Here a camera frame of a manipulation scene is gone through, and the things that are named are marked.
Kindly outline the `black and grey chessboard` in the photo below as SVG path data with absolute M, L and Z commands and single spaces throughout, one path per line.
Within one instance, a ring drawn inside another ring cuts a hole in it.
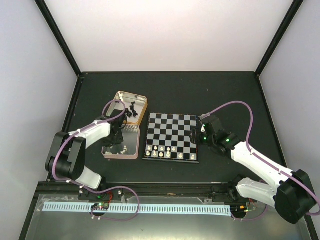
M 198 163 L 198 146 L 191 143 L 191 127 L 197 126 L 198 117 L 196 115 L 171 114 L 171 113 L 150 113 L 148 116 L 148 126 L 146 132 L 146 142 L 144 150 L 144 160 L 166 161 L 166 162 L 186 162 Z M 153 157 L 154 146 L 157 146 L 157 157 Z M 166 158 L 167 148 L 170 147 L 170 158 Z

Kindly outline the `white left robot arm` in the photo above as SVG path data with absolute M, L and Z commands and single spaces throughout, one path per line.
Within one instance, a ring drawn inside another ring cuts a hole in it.
M 103 199 L 108 192 L 102 184 L 103 177 L 86 167 L 86 150 L 102 142 L 115 145 L 123 141 L 122 125 L 126 120 L 125 112 L 113 110 L 110 116 L 103 114 L 93 123 L 72 132 L 55 134 L 45 163 L 45 170 L 55 180 L 73 181 L 89 189 L 97 200 Z

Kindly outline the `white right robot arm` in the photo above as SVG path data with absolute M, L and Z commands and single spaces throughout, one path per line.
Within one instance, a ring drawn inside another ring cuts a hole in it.
M 199 127 L 192 127 L 189 132 L 193 144 L 207 145 L 262 179 L 258 182 L 245 177 L 228 187 L 230 200 L 257 200 L 275 208 L 290 224 L 298 223 L 317 204 L 311 179 L 305 171 L 293 171 L 267 158 L 236 134 L 226 131 L 215 115 L 202 116 L 199 123 Z

